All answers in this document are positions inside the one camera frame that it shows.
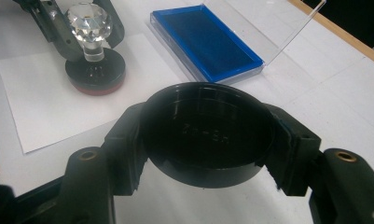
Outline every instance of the white table surface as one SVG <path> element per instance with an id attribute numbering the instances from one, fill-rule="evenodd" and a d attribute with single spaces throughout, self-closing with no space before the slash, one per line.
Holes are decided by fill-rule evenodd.
<path id="1" fill-rule="evenodd" d="M 153 9 L 186 2 L 113 0 L 126 36 L 145 35 L 180 82 L 187 78 L 146 23 Z M 52 50 L 28 13 L 0 1 L 0 60 Z M 283 108 L 322 138 L 321 150 L 351 150 L 374 169 L 374 62 L 317 22 L 310 21 L 260 75 L 232 86 Z M 23 154 L 0 76 L 0 183 L 21 195 L 61 176 L 68 157 L 100 146 L 114 123 Z M 116 197 L 118 223 L 312 223 L 309 193 L 285 197 L 265 169 L 227 189 L 183 185 L 150 161 L 141 178 L 133 196 Z"/>

